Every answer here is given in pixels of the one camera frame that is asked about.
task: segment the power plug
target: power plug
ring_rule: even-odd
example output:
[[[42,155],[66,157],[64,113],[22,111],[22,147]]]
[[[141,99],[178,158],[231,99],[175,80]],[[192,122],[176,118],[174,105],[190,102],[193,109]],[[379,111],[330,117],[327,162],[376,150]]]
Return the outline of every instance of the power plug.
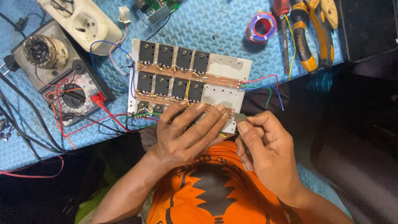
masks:
[[[121,30],[92,0],[37,0],[87,52],[97,40],[116,43],[121,40]],[[108,55],[112,45],[95,43],[92,53]]]

